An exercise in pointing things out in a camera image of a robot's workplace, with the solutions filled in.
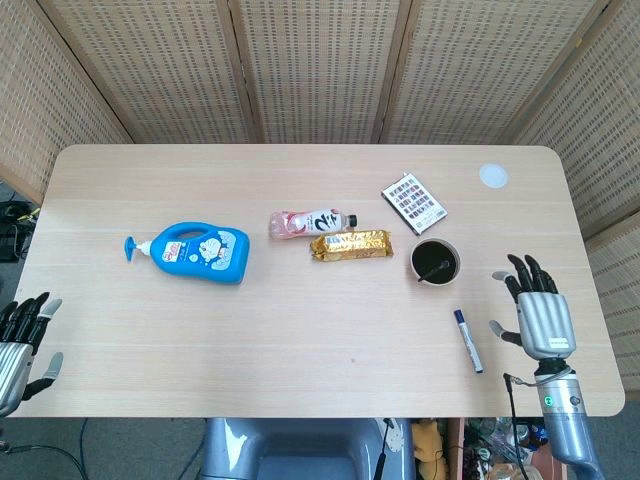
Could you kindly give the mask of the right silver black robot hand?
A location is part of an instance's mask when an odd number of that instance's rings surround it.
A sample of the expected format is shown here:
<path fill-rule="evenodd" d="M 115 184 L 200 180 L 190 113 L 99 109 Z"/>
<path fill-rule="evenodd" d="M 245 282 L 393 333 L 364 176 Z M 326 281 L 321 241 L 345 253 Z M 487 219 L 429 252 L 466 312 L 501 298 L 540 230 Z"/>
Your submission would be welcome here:
<path fill-rule="evenodd" d="M 576 338 L 566 298 L 555 281 L 530 255 L 524 259 L 508 254 L 516 274 L 496 271 L 495 280 L 503 283 L 516 307 L 519 331 L 508 331 L 496 320 L 491 331 L 501 340 L 522 347 L 536 361 L 566 360 L 576 349 Z"/>

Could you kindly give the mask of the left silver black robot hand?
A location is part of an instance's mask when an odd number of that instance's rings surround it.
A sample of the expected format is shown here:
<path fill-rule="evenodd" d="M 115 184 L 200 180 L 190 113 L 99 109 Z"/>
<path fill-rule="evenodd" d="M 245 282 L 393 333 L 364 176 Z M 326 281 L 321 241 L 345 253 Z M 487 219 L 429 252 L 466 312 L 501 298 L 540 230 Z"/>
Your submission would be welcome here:
<path fill-rule="evenodd" d="M 30 381 L 34 359 L 49 322 L 63 301 L 49 301 L 49 292 L 22 303 L 11 301 L 1 308 L 1 416 L 7 417 L 22 402 L 49 388 L 58 378 L 64 362 L 56 352 L 41 378 Z"/>

